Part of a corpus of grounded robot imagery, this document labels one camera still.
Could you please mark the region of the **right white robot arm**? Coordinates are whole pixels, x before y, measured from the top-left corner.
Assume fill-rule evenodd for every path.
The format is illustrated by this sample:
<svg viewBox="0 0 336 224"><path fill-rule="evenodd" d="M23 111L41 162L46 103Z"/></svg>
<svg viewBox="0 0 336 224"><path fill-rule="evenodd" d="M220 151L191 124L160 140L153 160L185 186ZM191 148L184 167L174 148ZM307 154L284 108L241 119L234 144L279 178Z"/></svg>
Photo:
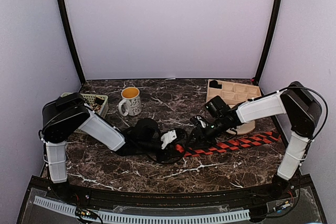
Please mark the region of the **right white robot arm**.
<svg viewBox="0 0 336 224"><path fill-rule="evenodd" d="M299 81L263 95L229 106L220 96L205 104L213 117L209 122L199 115L191 118L194 139L201 143L212 141L226 130L264 118L285 119L288 126L287 146L284 157L276 171L280 178L268 188L273 200L280 199L288 191L288 184L297 169L305 161L309 148L324 128L329 117L329 106L317 91L307 88Z"/></svg>

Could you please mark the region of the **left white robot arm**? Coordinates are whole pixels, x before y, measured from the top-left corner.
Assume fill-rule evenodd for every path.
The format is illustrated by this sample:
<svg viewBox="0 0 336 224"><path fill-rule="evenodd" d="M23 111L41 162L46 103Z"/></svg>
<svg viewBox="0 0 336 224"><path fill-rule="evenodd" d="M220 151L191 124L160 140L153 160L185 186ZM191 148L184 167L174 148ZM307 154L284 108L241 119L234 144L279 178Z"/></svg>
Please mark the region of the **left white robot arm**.
<svg viewBox="0 0 336 224"><path fill-rule="evenodd" d="M119 156L146 155L158 164L178 162L182 152L177 150L177 144L187 139L185 130L176 128L161 132L159 125L150 118L140 119L135 126L120 130L90 107L80 93L45 104L42 117L43 128L38 135L44 143L53 191L63 201L74 197L74 189L66 183L66 143L76 130L93 137Z"/></svg>

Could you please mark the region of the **red navy striped tie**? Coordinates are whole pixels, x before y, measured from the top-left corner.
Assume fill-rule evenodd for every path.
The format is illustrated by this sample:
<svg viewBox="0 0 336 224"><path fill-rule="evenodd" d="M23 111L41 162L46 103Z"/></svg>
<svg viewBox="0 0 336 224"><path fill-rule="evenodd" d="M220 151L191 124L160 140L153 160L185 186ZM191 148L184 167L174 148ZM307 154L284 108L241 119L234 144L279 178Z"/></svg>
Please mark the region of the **red navy striped tie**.
<svg viewBox="0 0 336 224"><path fill-rule="evenodd" d="M256 134L250 137L232 139L228 141L218 142L209 148L192 149L187 148L184 157L199 157L204 155L222 154L227 152L238 151L240 149L271 144L279 141L281 135L270 131Z"/></svg>

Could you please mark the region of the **white patterned mug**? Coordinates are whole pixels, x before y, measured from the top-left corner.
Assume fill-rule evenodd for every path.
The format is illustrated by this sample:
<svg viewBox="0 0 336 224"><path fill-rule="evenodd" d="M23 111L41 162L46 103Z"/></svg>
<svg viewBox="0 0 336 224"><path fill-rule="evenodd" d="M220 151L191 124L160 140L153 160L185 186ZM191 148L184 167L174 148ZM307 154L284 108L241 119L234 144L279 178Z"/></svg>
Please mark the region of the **white patterned mug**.
<svg viewBox="0 0 336 224"><path fill-rule="evenodd" d="M140 90L136 87L128 87L121 91L122 100L118 104L119 113L122 116L136 116L142 112Z"/></svg>

